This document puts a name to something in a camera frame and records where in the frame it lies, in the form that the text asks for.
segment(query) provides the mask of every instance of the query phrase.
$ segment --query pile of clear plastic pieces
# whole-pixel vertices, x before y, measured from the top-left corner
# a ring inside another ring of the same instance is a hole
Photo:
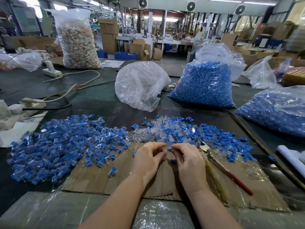
[[[85,157],[86,166],[96,164],[103,167],[124,150],[130,149],[131,142],[165,142],[168,148],[174,143],[190,143],[200,146],[204,141],[213,151],[227,157],[230,162],[243,157],[244,161],[255,160],[246,138],[235,138],[234,133],[224,132],[215,126],[189,124],[191,117],[157,116],[156,120],[134,124],[133,131],[126,127],[108,128],[102,117],[93,120],[94,115],[73,115],[66,119],[52,119],[39,132],[25,133],[22,142],[12,142],[12,178],[17,182],[29,181],[36,185],[50,180],[56,183],[71,167]]]

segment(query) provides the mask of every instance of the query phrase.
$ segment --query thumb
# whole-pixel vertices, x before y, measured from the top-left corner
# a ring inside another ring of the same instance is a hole
[[[167,155],[167,153],[165,151],[163,151],[163,152],[158,153],[156,156],[154,156],[153,159],[154,159],[155,163],[158,165],[161,162],[161,160],[166,157],[166,155]]]

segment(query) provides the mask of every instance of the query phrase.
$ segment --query power plug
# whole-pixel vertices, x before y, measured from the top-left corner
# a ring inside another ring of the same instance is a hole
[[[51,61],[45,61],[45,64],[47,65],[47,68],[42,69],[42,72],[45,75],[51,76],[53,78],[63,77],[63,73],[61,71],[55,70]]]

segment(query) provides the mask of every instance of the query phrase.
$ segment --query whiteboard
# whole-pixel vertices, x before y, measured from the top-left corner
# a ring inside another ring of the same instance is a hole
[[[36,20],[36,15],[31,8],[12,5],[12,9],[21,31],[40,31]]]

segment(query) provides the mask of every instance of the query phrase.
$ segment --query white cable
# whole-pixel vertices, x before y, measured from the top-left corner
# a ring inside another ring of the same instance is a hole
[[[94,71],[96,73],[98,73],[98,76],[93,78],[92,80],[89,80],[88,82],[84,83],[84,84],[74,84],[65,94],[63,94],[61,97],[57,98],[57,99],[54,99],[54,100],[32,100],[32,99],[27,99],[28,102],[30,103],[48,103],[48,102],[53,102],[53,101],[56,101],[56,100],[60,100],[61,98],[65,97],[67,94],[69,94],[69,92],[71,92],[71,90],[76,86],[76,85],[79,85],[79,86],[84,86],[88,83],[90,83],[91,81],[97,79],[99,76],[100,76],[100,73],[98,71],[95,71],[95,70],[85,70],[85,71]],[[82,72],[85,72],[85,71],[79,71],[79,72],[73,72],[73,73],[66,73],[66,74],[63,74],[64,75],[68,75],[68,74],[78,74],[78,73],[82,73]]]

